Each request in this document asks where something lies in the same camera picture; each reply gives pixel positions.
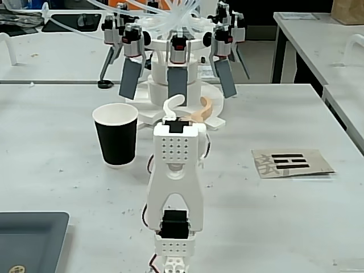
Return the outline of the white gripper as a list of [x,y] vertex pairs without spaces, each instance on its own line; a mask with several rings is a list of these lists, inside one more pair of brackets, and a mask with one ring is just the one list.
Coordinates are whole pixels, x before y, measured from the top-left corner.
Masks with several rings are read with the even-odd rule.
[[[174,109],[180,105],[182,105],[185,101],[185,97],[182,94],[174,95],[173,97],[165,100],[163,104],[164,117],[162,118],[162,122],[174,122],[177,121],[177,115],[174,112]],[[205,122],[212,115],[213,104],[212,100],[208,97],[202,96],[200,98],[200,103],[202,108],[198,111],[193,112],[192,114],[181,117],[181,121],[188,122]]]

